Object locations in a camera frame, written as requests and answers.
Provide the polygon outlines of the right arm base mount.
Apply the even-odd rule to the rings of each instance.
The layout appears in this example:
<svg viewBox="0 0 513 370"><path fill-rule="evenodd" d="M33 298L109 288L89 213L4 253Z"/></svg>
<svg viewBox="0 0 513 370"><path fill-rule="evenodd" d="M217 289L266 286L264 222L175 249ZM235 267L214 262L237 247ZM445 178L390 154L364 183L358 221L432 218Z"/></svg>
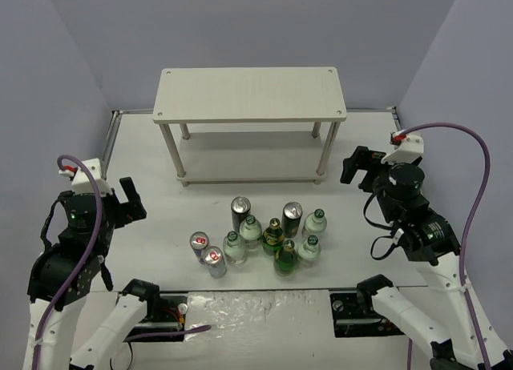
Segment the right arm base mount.
<svg viewBox="0 0 513 370"><path fill-rule="evenodd" d="M368 312L358 300L355 289L330 292L329 299L336 338L403 336L387 318Z"/></svg>

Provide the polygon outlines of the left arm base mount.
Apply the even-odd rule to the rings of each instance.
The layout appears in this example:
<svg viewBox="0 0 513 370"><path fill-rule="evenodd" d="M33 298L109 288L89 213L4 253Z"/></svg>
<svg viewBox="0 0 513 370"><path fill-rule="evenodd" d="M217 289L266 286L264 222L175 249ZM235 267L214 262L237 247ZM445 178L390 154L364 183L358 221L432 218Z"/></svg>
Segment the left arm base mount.
<svg viewBox="0 0 513 370"><path fill-rule="evenodd" d="M187 311L186 293L161 293L159 305L156 306L152 316L145 317L137 323L128 336L139 336L134 339L135 343L183 342L184 336L156 336L156 334L184 331Z"/></svg>

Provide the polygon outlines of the clear bottle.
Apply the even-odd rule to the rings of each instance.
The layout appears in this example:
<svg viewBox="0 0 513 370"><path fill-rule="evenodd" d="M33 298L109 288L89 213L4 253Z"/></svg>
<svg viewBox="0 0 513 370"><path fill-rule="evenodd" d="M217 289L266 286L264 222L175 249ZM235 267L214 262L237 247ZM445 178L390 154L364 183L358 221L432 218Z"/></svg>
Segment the clear bottle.
<svg viewBox="0 0 513 370"><path fill-rule="evenodd" d="M256 251L262 244L263 231L261 223L254 215L248 215L240 225L240 236L245 241L248 251Z"/></svg>
<svg viewBox="0 0 513 370"><path fill-rule="evenodd" d="M319 239L315 235L308 236L298 248L299 264L303 268L313 267L319 260L321 249Z"/></svg>
<svg viewBox="0 0 513 370"><path fill-rule="evenodd" d="M325 217L325 212L318 208L306 217L302 229L302 237L306 239L311 235L315 235L320 239L326 228L327 218Z"/></svg>
<svg viewBox="0 0 513 370"><path fill-rule="evenodd" d="M247 258L245 241L235 231L230 231L223 242L224 257L232 265L242 264Z"/></svg>

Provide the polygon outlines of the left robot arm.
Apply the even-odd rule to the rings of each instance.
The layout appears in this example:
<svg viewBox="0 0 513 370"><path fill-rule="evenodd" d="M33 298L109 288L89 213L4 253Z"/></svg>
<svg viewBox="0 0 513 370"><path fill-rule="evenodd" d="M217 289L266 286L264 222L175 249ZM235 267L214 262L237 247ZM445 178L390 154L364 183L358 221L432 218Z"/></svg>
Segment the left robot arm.
<svg viewBox="0 0 513 370"><path fill-rule="evenodd" d="M159 286L133 279L91 338L78 350L73 349L78 319L93 279L100 275L106 288L113 288L103 258L114 230L147 216L132 179L119 182L127 196L125 203L115 193L100 201L92 193L59 194L57 201L63 205L68 224L57 243L44 243L44 251L31 270L25 369L107 369L134 326L156 314Z"/></svg>

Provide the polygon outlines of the green glass bottle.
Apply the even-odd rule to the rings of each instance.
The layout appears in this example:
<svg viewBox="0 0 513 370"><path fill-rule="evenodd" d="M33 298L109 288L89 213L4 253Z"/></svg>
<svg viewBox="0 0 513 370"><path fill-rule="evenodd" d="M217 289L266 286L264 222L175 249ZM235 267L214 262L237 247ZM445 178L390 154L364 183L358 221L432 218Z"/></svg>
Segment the green glass bottle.
<svg viewBox="0 0 513 370"><path fill-rule="evenodd" d="M297 266L297 252L295 243L287 239L277 250L274 257L274 269L279 275L291 275Z"/></svg>
<svg viewBox="0 0 513 370"><path fill-rule="evenodd" d="M283 246L285 241L285 234L281 229L281 223L278 218L272 218L269 221L269 226L263 233L263 249L268 255L275 255L277 251Z"/></svg>

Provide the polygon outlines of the green glass bottle front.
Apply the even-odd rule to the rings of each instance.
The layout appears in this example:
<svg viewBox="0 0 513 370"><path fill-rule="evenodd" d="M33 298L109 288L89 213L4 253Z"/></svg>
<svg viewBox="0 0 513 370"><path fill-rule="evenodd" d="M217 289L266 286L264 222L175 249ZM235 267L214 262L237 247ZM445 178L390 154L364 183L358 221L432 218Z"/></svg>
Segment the green glass bottle front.
<svg viewBox="0 0 513 370"><path fill-rule="evenodd" d="M274 257L274 269L279 275L291 275L297 266L297 252L295 243L287 239L277 250Z"/></svg>

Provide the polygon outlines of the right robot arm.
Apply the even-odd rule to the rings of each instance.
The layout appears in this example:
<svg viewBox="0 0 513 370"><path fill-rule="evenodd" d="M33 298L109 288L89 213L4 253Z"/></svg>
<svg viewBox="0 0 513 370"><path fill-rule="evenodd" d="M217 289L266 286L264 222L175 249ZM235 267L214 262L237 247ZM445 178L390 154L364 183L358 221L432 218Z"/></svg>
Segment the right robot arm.
<svg viewBox="0 0 513 370"><path fill-rule="evenodd" d="M359 188L378 201L392 244L402 249L421 274L440 307L437 322L411 303L391 280L376 275L357 285L366 314L377 313L399 328L430 358L433 369L510 369L512 350L498 337L480 307L458 263L462 248L445 218L422 196L425 178L419 160L385 162L385 153L359 146L344 159L341 182L349 184L357 171L366 173Z"/></svg>

